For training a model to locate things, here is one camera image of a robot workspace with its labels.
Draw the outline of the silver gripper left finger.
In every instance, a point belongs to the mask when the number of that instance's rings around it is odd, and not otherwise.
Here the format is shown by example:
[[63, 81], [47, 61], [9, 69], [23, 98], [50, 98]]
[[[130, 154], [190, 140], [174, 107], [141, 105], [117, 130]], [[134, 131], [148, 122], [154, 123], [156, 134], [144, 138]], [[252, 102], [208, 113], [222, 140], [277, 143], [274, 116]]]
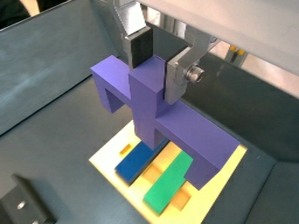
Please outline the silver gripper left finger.
[[128, 65], [134, 69], [153, 55], [153, 30], [145, 25], [141, 5], [136, 0], [112, 0], [112, 8], [122, 34]]

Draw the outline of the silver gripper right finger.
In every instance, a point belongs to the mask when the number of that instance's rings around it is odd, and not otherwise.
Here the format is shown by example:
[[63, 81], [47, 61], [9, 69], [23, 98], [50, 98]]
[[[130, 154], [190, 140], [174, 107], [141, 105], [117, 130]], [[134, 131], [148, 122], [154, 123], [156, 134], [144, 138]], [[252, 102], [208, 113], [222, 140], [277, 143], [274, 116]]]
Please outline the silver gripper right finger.
[[201, 81], [204, 70], [200, 58], [218, 43], [218, 39], [190, 26], [185, 27], [184, 40], [190, 44], [166, 62], [164, 76], [164, 100], [173, 104], [182, 96], [186, 84]]

